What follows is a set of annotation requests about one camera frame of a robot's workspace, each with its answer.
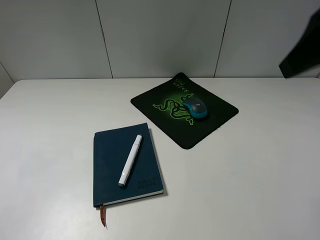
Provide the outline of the blue grey computer mouse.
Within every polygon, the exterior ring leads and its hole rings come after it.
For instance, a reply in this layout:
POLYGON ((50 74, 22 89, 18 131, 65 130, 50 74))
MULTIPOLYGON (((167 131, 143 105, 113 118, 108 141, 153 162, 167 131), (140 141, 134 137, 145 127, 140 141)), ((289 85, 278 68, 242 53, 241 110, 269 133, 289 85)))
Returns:
POLYGON ((203 119, 208 115, 205 104, 196 96, 186 98, 182 104, 194 119, 203 119))

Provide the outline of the white marker pen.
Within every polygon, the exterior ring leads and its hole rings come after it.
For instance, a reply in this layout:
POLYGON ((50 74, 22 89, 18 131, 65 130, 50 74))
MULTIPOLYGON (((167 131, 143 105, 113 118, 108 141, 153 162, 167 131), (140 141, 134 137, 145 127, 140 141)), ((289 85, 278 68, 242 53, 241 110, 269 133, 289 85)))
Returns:
POLYGON ((132 169, 132 166, 135 162, 136 155, 139 151, 139 147, 140 147, 142 139, 143 139, 142 135, 138 134, 133 142, 133 145, 130 149, 130 152, 128 154, 125 165, 124 165, 122 172, 121 172, 121 176, 118 181, 118 186, 120 188, 124 188, 126 185, 127 179, 129 177, 131 169, 132 169))

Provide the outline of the black green mouse pad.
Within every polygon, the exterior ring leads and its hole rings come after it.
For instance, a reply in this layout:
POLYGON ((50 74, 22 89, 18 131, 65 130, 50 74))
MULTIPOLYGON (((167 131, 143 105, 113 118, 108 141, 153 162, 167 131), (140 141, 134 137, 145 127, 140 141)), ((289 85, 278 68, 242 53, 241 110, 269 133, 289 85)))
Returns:
POLYGON ((183 72, 130 101, 168 137, 185 150, 213 133, 239 110, 189 79, 183 72), (193 118, 183 100, 198 97, 206 106, 205 118, 193 118))

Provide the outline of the dark blue notebook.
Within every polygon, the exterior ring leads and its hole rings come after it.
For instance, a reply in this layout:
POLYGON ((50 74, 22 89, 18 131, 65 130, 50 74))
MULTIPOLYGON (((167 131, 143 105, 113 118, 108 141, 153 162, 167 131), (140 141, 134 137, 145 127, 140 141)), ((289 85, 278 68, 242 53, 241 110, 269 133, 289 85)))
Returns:
POLYGON ((104 208, 164 192, 158 161, 147 123, 96 132, 93 138, 93 206, 106 225, 104 208), (118 182, 137 137, 142 135, 125 187, 118 182))

